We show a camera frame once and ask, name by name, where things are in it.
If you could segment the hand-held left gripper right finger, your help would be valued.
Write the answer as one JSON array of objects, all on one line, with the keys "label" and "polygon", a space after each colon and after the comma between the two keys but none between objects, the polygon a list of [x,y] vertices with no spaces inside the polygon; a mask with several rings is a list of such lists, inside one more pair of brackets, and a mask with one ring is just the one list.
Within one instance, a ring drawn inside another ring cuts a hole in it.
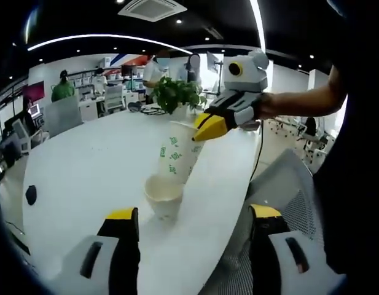
[{"label": "hand-held left gripper right finger", "polygon": [[291,231],[282,214],[252,204],[249,258],[254,294],[330,294],[334,272],[320,245]]}]

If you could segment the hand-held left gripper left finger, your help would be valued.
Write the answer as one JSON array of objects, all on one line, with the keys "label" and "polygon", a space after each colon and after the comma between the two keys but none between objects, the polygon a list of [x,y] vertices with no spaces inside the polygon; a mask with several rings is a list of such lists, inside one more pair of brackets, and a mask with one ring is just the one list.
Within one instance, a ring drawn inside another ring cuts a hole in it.
[{"label": "hand-held left gripper left finger", "polygon": [[138,208],[116,210],[64,257],[50,288],[54,294],[137,294],[140,259]]}]

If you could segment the person's right hand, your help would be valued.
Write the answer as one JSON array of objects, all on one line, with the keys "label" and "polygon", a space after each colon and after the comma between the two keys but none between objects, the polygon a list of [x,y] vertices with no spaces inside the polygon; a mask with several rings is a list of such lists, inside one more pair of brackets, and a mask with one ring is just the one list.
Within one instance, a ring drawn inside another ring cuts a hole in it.
[{"label": "person's right hand", "polygon": [[259,97],[257,104],[257,118],[258,119],[272,119],[283,114],[283,109],[281,109],[280,94],[276,93],[263,93]]}]

